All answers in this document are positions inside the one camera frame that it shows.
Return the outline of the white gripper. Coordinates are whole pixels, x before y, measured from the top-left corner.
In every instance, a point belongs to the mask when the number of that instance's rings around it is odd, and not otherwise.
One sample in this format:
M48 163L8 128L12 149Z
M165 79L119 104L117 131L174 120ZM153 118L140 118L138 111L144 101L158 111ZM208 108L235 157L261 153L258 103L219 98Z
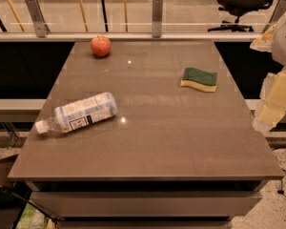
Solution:
M272 52L274 61L286 66L286 12L250 48ZM258 132L269 132L286 115L286 67L279 73L267 74L259 97L252 125Z

